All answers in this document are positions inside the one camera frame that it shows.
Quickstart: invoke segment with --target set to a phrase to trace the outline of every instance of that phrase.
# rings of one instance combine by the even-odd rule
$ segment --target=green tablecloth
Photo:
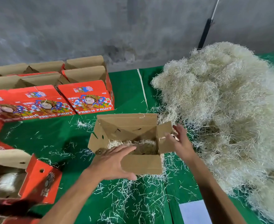
[[[263,55],[274,62],[274,55]],[[162,67],[140,69],[148,108],[137,70],[110,73],[115,95],[114,111],[111,113],[146,113],[159,104],[157,91],[150,86],[151,79],[160,73]],[[56,201],[74,184],[80,173],[89,166],[93,155],[87,149],[92,127],[78,128],[77,122],[93,124],[96,114],[74,115],[52,119],[26,120],[23,123],[6,123],[0,132],[0,140],[15,148],[34,153],[38,158],[63,171]],[[165,156],[171,164],[168,180],[139,178],[132,186],[128,181],[103,181],[87,200],[76,223],[176,223],[183,224],[179,203],[202,199],[193,175],[174,154]],[[118,200],[124,201],[125,211]],[[232,199],[248,223],[261,223],[244,202]],[[40,205],[31,210],[44,215],[52,205]]]

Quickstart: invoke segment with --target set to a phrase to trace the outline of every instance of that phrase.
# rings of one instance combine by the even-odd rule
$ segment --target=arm
[[[125,172],[120,165],[122,158],[135,149],[135,146],[121,145],[107,150],[82,172],[75,184],[41,219],[39,224],[74,223],[86,200],[102,180],[118,178],[137,180],[134,173]]]
[[[212,223],[246,223],[229,197],[218,185],[213,174],[193,150],[184,127],[178,124],[177,126],[174,125],[173,128],[178,132],[179,141],[170,134],[167,134],[167,139],[174,143],[176,154],[187,164],[194,175]]]

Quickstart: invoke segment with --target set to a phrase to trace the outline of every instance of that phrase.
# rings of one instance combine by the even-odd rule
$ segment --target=left hand
[[[127,178],[128,180],[137,180],[137,176],[132,172],[126,172],[121,168],[120,161],[125,155],[134,151],[136,146],[120,145],[108,149],[100,157],[91,163],[86,169],[97,176],[100,181]]]

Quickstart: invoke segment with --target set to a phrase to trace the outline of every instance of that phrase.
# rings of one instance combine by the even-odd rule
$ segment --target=black pole
[[[205,44],[205,41],[206,41],[206,38],[207,38],[207,35],[208,35],[208,32],[209,32],[211,24],[212,24],[212,19],[208,18],[207,22],[205,24],[205,28],[204,28],[204,30],[202,32],[202,35],[201,35],[201,38],[200,38],[200,41],[199,41],[197,49],[202,49],[203,45]]]

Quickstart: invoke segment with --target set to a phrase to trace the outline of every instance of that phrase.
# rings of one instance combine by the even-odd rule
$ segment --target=white paper sheet
[[[184,224],[212,224],[203,200],[179,204]]]

